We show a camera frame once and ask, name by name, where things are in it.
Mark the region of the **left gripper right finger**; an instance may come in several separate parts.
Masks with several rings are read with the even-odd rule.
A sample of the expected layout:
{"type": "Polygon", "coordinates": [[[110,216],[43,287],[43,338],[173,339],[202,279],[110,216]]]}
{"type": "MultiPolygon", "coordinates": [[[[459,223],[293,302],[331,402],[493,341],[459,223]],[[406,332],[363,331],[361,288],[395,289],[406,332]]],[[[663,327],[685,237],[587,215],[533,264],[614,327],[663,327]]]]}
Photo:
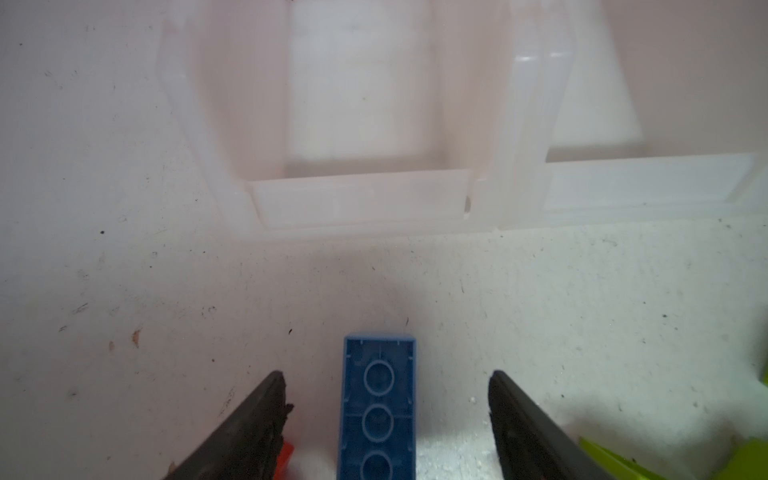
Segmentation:
{"type": "Polygon", "coordinates": [[[490,377],[488,404],[504,479],[611,478],[501,370],[490,377]]]}

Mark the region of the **green lego pile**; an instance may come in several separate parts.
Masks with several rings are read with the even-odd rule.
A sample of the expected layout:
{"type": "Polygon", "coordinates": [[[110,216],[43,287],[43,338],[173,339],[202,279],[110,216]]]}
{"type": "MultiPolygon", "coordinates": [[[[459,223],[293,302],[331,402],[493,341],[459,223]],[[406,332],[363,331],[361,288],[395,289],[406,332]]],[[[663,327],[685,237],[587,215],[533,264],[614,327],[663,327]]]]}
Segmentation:
{"type": "Polygon", "coordinates": [[[733,452],[714,480],[767,480],[767,440],[750,437],[733,452]]]}

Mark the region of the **blue lego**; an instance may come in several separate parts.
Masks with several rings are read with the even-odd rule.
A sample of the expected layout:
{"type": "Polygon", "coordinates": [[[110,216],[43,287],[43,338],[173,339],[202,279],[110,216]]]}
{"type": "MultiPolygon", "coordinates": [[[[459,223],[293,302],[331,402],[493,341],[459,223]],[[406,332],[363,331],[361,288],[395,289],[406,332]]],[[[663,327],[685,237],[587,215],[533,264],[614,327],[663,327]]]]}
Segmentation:
{"type": "Polygon", "coordinates": [[[416,477],[416,340],[348,335],[343,376],[337,477],[416,477]]]}

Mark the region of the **red lego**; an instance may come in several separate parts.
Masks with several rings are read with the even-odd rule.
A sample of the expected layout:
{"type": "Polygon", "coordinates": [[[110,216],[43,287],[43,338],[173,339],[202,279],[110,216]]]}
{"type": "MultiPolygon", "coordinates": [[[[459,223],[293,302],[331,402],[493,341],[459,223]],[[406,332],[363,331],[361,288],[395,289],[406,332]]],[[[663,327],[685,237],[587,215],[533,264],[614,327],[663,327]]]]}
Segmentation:
{"type": "Polygon", "coordinates": [[[295,450],[295,447],[290,442],[288,441],[283,442],[282,448],[277,458],[277,464],[276,464],[273,480],[284,479],[286,472],[288,470],[291,457],[294,453],[294,450],[295,450]]]}

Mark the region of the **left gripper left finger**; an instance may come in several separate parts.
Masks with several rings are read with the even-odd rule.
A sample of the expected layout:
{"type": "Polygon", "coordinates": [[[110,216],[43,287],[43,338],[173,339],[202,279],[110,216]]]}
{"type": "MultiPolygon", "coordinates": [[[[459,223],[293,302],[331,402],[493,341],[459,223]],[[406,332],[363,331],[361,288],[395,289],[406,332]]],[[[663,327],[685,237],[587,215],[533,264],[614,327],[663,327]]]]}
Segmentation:
{"type": "Polygon", "coordinates": [[[293,405],[286,400],[282,372],[273,371],[180,465],[172,480],[257,479],[274,477],[293,405]]]}

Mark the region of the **green lego small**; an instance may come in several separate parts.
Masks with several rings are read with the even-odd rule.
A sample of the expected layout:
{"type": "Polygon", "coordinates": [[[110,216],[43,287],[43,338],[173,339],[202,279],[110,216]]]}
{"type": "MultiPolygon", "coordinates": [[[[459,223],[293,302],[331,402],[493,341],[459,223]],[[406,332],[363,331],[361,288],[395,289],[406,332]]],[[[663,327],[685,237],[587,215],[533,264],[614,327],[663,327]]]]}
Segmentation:
{"type": "Polygon", "coordinates": [[[603,446],[584,437],[578,441],[580,447],[601,468],[618,480],[665,480],[665,477],[643,468],[603,446]]]}

